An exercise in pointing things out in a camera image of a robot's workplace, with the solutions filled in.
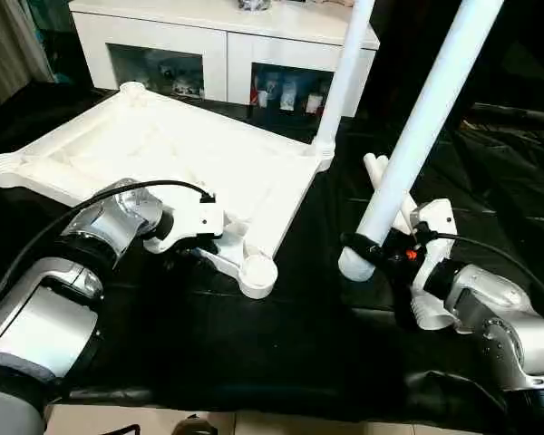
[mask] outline orange light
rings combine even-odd
[[[407,255],[407,258],[409,258],[411,261],[417,258],[417,251],[413,251],[412,249],[407,249],[405,251],[405,254]]]

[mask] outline black cable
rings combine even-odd
[[[122,429],[105,432],[102,435],[127,435],[131,432],[135,432],[135,435],[141,435],[141,426],[139,424],[132,424],[131,426],[127,426]]]
[[[437,231],[431,231],[430,235],[427,235],[430,239],[435,238],[449,238],[451,240],[457,240],[460,242],[469,243],[470,245],[475,245],[476,247],[482,247],[484,249],[487,249],[488,251],[493,252],[494,254],[497,254],[501,256],[502,258],[508,260],[510,263],[515,265],[521,272],[524,273],[540,290],[540,292],[544,295],[544,283],[532,272],[525,267],[520,261],[518,261],[516,258],[511,256],[510,254],[502,251],[501,249],[498,249],[495,246],[488,245],[487,243],[480,242],[479,240],[475,240],[473,238],[468,238],[464,236],[458,236],[456,234],[448,234],[448,233],[438,233]]]
[[[114,195],[119,195],[124,192],[129,192],[131,190],[135,189],[142,189],[147,188],[151,186],[180,186],[187,189],[195,190],[196,192],[201,194],[201,202],[213,202],[215,199],[203,188],[199,188],[198,186],[195,186],[190,183],[186,183],[185,181],[177,181],[174,179],[159,179],[155,181],[143,181],[141,183],[133,183],[127,186],[120,186],[118,188],[110,188],[108,190],[105,190],[101,193],[98,193],[97,195],[86,199],[85,201],[81,202],[80,204],[74,206],[70,210],[68,210],[66,213],[64,213],[62,216],[55,219],[53,222],[48,224],[46,227],[44,227],[41,231],[36,234],[24,247],[20,250],[10,267],[6,270],[6,273],[2,277],[2,280],[0,281],[0,296],[5,291],[5,289],[8,287],[8,284],[10,282],[10,279],[12,275],[14,274],[15,270],[18,268],[22,260],[28,255],[30,250],[48,233],[59,227],[66,219],[72,218],[74,215],[79,213],[85,208],[88,208],[92,206],[93,204],[96,204],[99,201],[102,201],[104,199],[107,199],[109,197],[112,197]]]

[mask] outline white leg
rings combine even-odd
[[[355,72],[356,61],[361,54],[364,34],[373,12],[374,0],[356,0],[351,22],[346,29],[345,44],[335,75],[326,98],[325,111],[320,120],[318,133],[312,141],[312,151],[323,161],[318,170],[327,170],[335,156],[335,137],[343,115],[348,85]]]

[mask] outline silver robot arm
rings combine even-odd
[[[145,188],[81,211],[54,243],[56,254],[36,261],[0,302],[0,435],[43,433],[47,386],[78,370],[98,345],[103,278],[136,237],[160,253],[183,238],[222,230],[215,202],[198,199],[173,210]]]

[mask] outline curtain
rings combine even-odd
[[[43,47],[18,0],[0,0],[0,104],[32,79],[53,80]]]

